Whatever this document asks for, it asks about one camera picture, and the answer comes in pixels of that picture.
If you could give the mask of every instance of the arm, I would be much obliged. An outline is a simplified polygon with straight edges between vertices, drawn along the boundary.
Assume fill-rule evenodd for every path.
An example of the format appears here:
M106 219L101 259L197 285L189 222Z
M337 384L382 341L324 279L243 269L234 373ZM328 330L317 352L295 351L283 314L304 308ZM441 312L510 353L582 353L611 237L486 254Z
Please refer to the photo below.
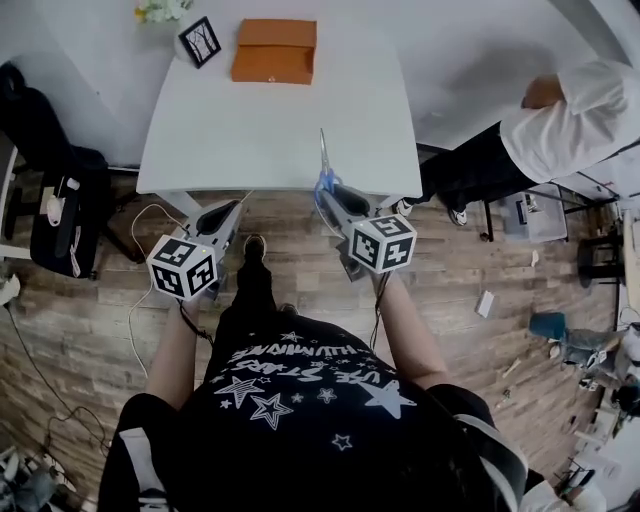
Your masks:
M542 75L527 87L523 108L540 109L565 101L558 75Z
M378 289L378 276L372 276ZM422 321L407 289L396 274L389 278L380 313L398 371L423 389L451 382L433 333Z
M200 299L183 305L187 315L197 325ZM182 318L178 304L174 304L169 310L145 391L178 410L193 393L195 366L196 335Z

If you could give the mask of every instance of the table leg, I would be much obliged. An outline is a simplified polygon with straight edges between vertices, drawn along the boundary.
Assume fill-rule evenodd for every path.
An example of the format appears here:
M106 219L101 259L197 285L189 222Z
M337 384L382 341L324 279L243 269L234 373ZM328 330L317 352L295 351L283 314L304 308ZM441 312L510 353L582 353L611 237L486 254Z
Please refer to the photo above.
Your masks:
M156 195L187 217L202 209L202 206L188 192L156 192Z

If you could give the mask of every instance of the white wall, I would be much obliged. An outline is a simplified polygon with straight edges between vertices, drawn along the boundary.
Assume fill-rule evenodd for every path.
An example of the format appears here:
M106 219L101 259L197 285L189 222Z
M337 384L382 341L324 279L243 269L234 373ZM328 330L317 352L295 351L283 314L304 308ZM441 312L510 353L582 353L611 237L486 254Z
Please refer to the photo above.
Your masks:
M234 9L255 17L337 14L378 26L398 50L417 140L448 148L498 121L518 104L536 74L595 55L564 16L540 0L197 0L195 5L201 12ZM85 90L80 100L54 91L57 106L64 104L70 116L70 136L121 164L140 160L175 31L172 24L136 25L133 6L133 0L0 0L0 57L28 58L32 40L66 57L70 66L62 66L58 76L55 69L41 69L41 78L46 73L62 83L73 75L77 88ZM16 21L16 11L27 9L35 16ZM215 16L210 18L215 29ZM51 93L44 83L40 88Z
M0 0L0 63L51 101L71 142L137 164L173 56L172 26L138 27L126 0Z

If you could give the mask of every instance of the sneaker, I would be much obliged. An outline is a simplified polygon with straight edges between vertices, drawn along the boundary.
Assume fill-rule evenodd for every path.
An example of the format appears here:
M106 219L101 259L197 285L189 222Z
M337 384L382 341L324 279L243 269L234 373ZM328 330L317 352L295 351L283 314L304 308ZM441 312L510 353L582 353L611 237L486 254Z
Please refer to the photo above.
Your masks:
M411 215L411 210L413 210L413 205L407 203L404 199L400 199L400 201L391 207L393 213L399 213L403 217Z
M466 226L467 210L457 212L455 210L449 209L449 218L451 219L451 222L453 222L456 226Z
M267 241L262 235L249 235L244 242L244 259L251 257L260 258L260 261L264 260L264 255L267 253Z
M553 347L551 347L551 350L549 350L549 359L555 359L559 355L560 355L560 345L554 345Z
M288 313L290 315L299 315L299 311L298 308L295 307L293 304L289 304L288 302L285 302L282 306L280 306L279 311L282 311L283 313Z

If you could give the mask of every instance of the black cable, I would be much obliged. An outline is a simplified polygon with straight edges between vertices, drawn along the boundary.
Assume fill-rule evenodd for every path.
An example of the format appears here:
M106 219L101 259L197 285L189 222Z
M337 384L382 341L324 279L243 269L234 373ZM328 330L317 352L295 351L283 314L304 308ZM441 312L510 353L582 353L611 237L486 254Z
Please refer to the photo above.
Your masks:
M13 318L13 313L11 312L11 308L9 307L9 304L5 304L4 306L6 308L6 310L9 312L9 317L11 318L11 323L13 324L13 328L16 330L16 334L18 336L18 339L20 340L20 343L22 344L22 348L24 349L25 354L27 354L27 357L29 358L29 361L31 361L31 364L33 365L33 368L35 369L35 371L38 373L38 375L40 375L40 378L42 379L42 381L45 383L45 385L49 388L49 390L51 391L51 393L53 393L53 396L55 396L60 403L64 406L64 408L69 412L69 415L62 419L62 418L58 418L57 416L52 416L51 418L49 418L49 421L47 423L47 432L45 434L45 446L46 449L48 450L48 447L51 445L51 421L53 420L57 420L60 421L62 423L64 423L65 421L70 420L71 418L75 419L80 425L82 425L82 427L89 433L89 435L91 437L93 437L96 441L98 441L98 443L100 443L100 451L102 453L102 455L106 458L107 453L109 452L109 446L106 444L106 431L104 426L102 425L102 422L100 421L100 419L89 409L87 409L84 406L78 406L75 409L71 409L71 407L69 407L67 405L67 402L65 402L60 395L58 394L58 392L53 388L53 386L51 386L51 384L49 384L49 381L46 379L46 377L42 374L42 372L40 371L40 369L38 368L38 365L36 365L36 362L33 360L33 357L31 357L31 354L29 353L29 349L27 349L27 345L25 344L24 340L22 339L22 336L20 334L20 331L18 330L18 326L16 324L15 318ZM93 433L93 431L86 425L86 423L84 423L78 416L76 416L76 413L79 410L85 410L87 411L91 416L93 416L93 418L96 420L96 423L98 424L98 426L100 427L100 430L102 431L102 437L98 437L96 434Z
M198 327L194 325L191 318L189 318L189 315L187 314L187 312L184 309L184 306L182 305L182 301L180 299L176 299L176 301L180 305L180 314L182 315L182 319L184 320L184 322L189 326L189 328L194 332L196 336L199 336L200 338L204 338L209 342L209 345L213 347L213 336L205 330L198 329Z
M378 327L380 325L380 302L382 302L382 296L384 295L384 291L387 288L387 283L389 282L389 278L391 277L391 272L385 272L380 282L378 283L378 289L376 290L376 304L374 307L376 314L376 323L373 326L373 331L371 332L371 337L369 338L369 348L372 351L376 349L376 341L378 340Z

